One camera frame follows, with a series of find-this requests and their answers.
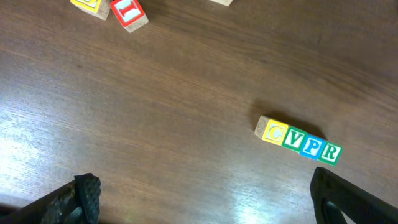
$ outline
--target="green block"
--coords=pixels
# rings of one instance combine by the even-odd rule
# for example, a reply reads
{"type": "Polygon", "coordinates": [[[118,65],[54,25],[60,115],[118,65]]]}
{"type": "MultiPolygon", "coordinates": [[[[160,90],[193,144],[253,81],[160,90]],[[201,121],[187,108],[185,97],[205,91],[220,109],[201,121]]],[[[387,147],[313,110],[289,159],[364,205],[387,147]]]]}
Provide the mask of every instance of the green block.
{"type": "Polygon", "coordinates": [[[282,146],[290,150],[300,152],[305,137],[307,137],[307,132],[289,126],[289,129],[287,130],[287,134],[282,143],[282,146]]]}
{"type": "Polygon", "coordinates": [[[343,147],[331,142],[326,142],[325,148],[323,149],[318,160],[334,166],[336,165],[342,152],[343,147]]]}

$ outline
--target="row of blocks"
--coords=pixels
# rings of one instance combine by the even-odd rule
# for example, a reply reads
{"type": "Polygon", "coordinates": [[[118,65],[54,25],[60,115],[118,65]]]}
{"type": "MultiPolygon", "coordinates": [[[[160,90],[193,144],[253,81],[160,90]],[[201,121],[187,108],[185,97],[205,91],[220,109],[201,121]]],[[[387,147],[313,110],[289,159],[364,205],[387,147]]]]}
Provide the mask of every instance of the row of blocks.
{"type": "Polygon", "coordinates": [[[315,137],[288,124],[261,116],[254,134],[263,141],[299,152],[310,159],[335,166],[343,147],[315,137]]]}
{"type": "MultiPolygon", "coordinates": [[[[212,1],[226,6],[232,2],[232,0],[212,1]]],[[[106,20],[112,9],[128,32],[135,31],[149,21],[137,0],[70,0],[70,2],[79,9],[103,20],[106,20]]]]}

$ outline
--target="letter block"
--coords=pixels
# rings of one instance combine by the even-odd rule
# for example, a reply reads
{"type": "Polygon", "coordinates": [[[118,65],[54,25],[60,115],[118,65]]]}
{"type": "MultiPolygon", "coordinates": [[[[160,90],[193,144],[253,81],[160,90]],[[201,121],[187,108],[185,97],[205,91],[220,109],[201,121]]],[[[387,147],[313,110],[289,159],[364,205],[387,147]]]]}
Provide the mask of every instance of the letter block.
{"type": "Polygon", "coordinates": [[[283,141],[282,146],[293,151],[300,152],[306,137],[307,132],[289,126],[289,130],[287,130],[286,138],[283,141]]]}
{"type": "Polygon", "coordinates": [[[70,0],[72,4],[82,11],[106,20],[111,10],[111,0],[70,0]]]}
{"type": "Polygon", "coordinates": [[[232,2],[232,0],[212,0],[212,1],[220,3],[220,4],[223,4],[225,6],[229,6],[231,4],[231,2],[232,2]]]}
{"type": "Polygon", "coordinates": [[[304,140],[300,155],[317,160],[325,147],[326,141],[309,134],[304,140]]]}
{"type": "Polygon", "coordinates": [[[326,142],[325,149],[321,153],[319,161],[334,166],[336,165],[342,152],[343,152],[343,147],[333,144],[331,142],[326,142]]]}
{"type": "Polygon", "coordinates": [[[111,3],[111,8],[122,26],[129,32],[148,23],[148,18],[137,0],[115,0],[111,3]]]}
{"type": "Polygon", "coordinates": [[[254,134],[263,141],[283,146],[299,152],[310,159],[319,160],[329,165],[336,165],[343,152],[343,147],[315,137],[307,132],[261,116],[254,134]]]}

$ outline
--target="blue block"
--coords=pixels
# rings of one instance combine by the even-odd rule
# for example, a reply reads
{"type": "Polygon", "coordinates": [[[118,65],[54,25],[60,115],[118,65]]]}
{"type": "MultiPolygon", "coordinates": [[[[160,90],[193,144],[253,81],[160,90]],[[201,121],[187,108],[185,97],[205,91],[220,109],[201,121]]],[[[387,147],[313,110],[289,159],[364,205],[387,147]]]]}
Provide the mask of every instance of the blue block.
{"type": "Polygon", "coordinates": [[[325,140],[309,134],[304,140],[300,155],[317,160],[325,148],[325,145],[325,140]]]}

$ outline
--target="black object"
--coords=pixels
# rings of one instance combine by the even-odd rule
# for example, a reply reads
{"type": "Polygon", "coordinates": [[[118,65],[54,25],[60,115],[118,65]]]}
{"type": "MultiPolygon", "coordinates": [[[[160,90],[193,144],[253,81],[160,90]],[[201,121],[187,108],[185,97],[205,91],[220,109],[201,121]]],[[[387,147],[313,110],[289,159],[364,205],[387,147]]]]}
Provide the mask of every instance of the black object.
{"type": "Polygon", "coordinates": [[[398,209],[345,179],[317,167],[311,181],[311,198],[318,224],[398,223],[398,209]]]}
{"type": "Polygon", "coordinates": [[[28,206],[0,218],[0,224],[97,224],[101,181],[93,174],[75,180],[28,206]]]}

